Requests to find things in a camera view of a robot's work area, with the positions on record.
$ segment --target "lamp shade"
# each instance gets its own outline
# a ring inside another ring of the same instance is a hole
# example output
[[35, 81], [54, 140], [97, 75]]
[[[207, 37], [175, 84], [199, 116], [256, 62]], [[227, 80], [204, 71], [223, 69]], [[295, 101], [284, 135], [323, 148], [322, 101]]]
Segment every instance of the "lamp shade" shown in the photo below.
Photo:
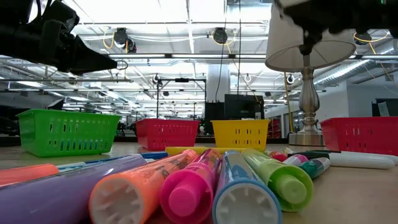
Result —
[[[303, 44], [303, 29], [280, 16], [278, 8], [272, 7], [271, 22], [267, 44], [266, 66], [281, 72], [300, 72], [303, 70], [303, 55], [299, 46]], [[310, 54], [310, 66], [323, 68], [341, 62], [351, 56], [356, 46], [350, 32], [332, 35], [322, 34]]]

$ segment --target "tabletop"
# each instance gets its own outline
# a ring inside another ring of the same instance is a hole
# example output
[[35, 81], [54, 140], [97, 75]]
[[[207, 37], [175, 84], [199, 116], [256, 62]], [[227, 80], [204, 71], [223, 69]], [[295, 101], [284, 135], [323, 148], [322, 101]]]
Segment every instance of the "tabletop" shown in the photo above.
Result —
[[[201, 144], [212, 147], [212, 144]], [[267, 150], [282, 151], [284, 144], [269, 144]], [[324, 149], [289, 146], [293, 151]], [[20, 147], [0, 148], [0, 169], [51, 163], [55, 165], [145, 152], [137, 143], [116, 142], [109, 153], [92, 156], [38, 158]], [[396, 223], [398, 219], [398, 167], [391, 170], [330, 167], [313, 181], [314, 196], [307, 208], [283, 213], [283, 224]], [[168, 224], [157, 210], [150, 224]]]

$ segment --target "orange marker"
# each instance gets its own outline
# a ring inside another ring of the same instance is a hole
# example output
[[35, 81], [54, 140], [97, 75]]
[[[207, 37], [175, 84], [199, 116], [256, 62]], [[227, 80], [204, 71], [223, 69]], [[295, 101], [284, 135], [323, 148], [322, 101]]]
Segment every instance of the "orange marker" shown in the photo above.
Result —
[[142, 167], [120, 172], [99, 181], [90, 196], [94, 224], [143, 224], [159, 206], [160, 189], [166, 177], [191, 163], [198, 154], [187, 149]]
[[42, 164], [0, 170], [0, 187], [27, 180], [33, 180], [48, 175], [58, 174], [59, 172], [60, 171], [53, 164]]

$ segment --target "lamp base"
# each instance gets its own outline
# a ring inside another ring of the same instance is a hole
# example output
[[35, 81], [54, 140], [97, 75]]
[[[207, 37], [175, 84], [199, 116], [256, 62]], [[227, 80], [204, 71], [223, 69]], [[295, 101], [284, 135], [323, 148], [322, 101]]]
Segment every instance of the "lamp base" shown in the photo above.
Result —
[[289, 135], [289, 144], [296, 146], [325, 146], [325, 141], [322, 133], [292, 133]]

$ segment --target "green marker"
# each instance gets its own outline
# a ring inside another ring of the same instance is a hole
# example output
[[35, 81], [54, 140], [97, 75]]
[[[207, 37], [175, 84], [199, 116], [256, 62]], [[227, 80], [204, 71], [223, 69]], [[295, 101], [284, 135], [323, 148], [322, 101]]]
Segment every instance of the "green marker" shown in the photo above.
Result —
[[276, 194], [283, 211], [297, 212], [310, 203], [313, 184], [304, 170], [283, 164], [253, 149], [246, 149], [241, 154]]

